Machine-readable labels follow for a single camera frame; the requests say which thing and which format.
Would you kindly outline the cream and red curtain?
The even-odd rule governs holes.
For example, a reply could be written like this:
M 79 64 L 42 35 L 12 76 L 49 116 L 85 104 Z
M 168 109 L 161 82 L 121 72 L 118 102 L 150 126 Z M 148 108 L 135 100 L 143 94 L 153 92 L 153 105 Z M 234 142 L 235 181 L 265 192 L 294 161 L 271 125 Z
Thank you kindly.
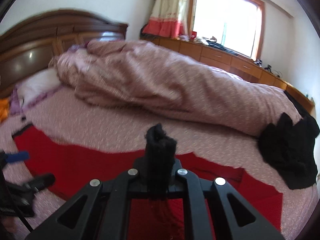
M 187 35 L 189 0 L 156 0 L 142 33 L 167 38 Z

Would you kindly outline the black garment pile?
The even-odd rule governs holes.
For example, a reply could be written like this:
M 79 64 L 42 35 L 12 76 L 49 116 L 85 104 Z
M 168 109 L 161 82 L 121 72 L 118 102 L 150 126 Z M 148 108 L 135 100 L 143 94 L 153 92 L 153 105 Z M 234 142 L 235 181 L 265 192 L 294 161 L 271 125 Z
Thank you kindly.
M 268 124 L 258 137 L 263 160 L 273 167 L 291 190 L 304 189 L 316 183 L 317 165 L 313 156 L 319 126 L 314 117 L 284 92 L 302 116 L 296 124 L 283 113 L 277 124 Z

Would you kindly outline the dark wooden headboard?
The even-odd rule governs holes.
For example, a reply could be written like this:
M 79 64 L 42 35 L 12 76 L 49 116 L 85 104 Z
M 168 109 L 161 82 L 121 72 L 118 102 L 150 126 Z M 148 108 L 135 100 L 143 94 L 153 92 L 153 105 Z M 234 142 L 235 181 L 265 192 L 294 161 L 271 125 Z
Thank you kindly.
M 128 25 L 97 14 L 59 9 L 30 17 L 1 35 L 1 98 L 48 67 L 52 57 L 92 39 L 123 40 Z

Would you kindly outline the pink floral duvet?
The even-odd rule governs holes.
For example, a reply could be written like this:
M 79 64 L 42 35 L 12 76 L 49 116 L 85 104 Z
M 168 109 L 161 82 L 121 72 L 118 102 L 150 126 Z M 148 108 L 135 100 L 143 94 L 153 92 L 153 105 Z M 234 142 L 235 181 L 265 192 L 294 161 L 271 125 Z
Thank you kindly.
M 62 83 L 101 107 L 137 106 L 172 119 L 222 125 L 258 136 L 302 116 L 280 88 L 250 83 L 146 41 L 99 41 L 51 59 Z

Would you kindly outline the white lilac pillow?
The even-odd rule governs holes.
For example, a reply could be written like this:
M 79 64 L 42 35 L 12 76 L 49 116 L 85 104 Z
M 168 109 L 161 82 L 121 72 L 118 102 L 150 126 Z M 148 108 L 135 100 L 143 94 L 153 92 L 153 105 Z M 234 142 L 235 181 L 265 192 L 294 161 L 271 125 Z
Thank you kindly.
M 10 96 L 10 115 L 21 114 L 62 87 L 57 71 L 48 68 L 17 84 Z

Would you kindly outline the orange object by bed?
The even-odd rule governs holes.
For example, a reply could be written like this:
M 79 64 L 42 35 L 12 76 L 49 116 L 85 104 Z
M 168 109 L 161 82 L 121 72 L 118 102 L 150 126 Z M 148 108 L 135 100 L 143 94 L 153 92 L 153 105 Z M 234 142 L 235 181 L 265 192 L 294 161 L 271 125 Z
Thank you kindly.
M 4 122 L 10 113 L 10 99 L 0 99 L 0 123 Z

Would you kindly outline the red knit cardigan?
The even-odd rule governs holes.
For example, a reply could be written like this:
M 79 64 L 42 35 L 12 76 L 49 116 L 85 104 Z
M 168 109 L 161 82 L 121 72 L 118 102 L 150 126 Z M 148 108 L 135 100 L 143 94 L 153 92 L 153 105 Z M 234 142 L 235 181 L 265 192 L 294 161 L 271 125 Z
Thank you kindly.
M 146 148 L 136 152 L 104 153 L 78 145 L 53 142 L 34 125 L 28 124 L 13 134 L 19 150 L 30 158 L 25 162 L 33 176 L 52 173 L 51 191 L 70 200 L 93 179 L 114 180 L 133 168 L 137 158 L 145 157 L 144 185 L 147 195 L 132 198 L 126 239 L 185 239 L 183 202 L 169 196 L 174 190 L 172 169 L 178 157 L 197 157 L 193 153 L 176 155 L 176 141 L 166 135 L 161 125 L 146 133 Z

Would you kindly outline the wooden window frame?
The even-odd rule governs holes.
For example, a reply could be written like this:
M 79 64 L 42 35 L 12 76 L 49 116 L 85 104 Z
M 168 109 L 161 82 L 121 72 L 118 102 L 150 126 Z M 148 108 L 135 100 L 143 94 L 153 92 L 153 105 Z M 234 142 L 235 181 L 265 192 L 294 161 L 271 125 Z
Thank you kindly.
M 265 32 L 262 0 L 189 0 L 188 31 L 217 39 L 249 59 L 261 57 Z

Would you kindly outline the wooden drawer cabinet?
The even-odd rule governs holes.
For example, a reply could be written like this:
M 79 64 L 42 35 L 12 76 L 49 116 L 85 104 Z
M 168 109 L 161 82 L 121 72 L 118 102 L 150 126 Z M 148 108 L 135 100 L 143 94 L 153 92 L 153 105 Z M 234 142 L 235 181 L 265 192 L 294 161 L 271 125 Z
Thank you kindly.
M 233 55 L 216 48 L 189 41 L 174 40 L 162 37 L 146 38 L 145 40 L 150 41 L 155 45 L 162 46 L 180 54 L 189 56 L 196 61 L 209 66 L 217 67 L 233 73 L 245 81 L 281 88 L 287 91 L 309 113 L 312 113 L 315 108 L 315 103 L 304 96 L 291 84 L 263 69 L 263 67 L 259 67 L 258 65 L 254 64 L 252 60 L 243 56 Z

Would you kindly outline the clothes on window sill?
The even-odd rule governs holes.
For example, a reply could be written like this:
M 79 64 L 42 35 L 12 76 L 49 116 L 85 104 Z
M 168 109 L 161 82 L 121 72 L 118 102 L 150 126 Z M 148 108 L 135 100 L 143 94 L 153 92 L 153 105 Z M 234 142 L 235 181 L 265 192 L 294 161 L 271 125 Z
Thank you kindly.
M 199 44 L 204 45 L 204 46 L 208 46 L 210 48 L 215 48 L 215 49 L 218 49 L 218 50 L 221 50 L 221 51 L 225 51 L 225 52 L 231 53 L 233 55 L 237 55 L 236 51 L 228 49 L 228 48 L 224 47 L 223 45 L 217 43 L 216 41 L 213 41 L 213 40 L 210 40 L 210 39 L 206 39 L 206 38 L 202 38 L 202 37 L 196 37 L 196 38 L 194 38 L 193 42 L 199 43 Z

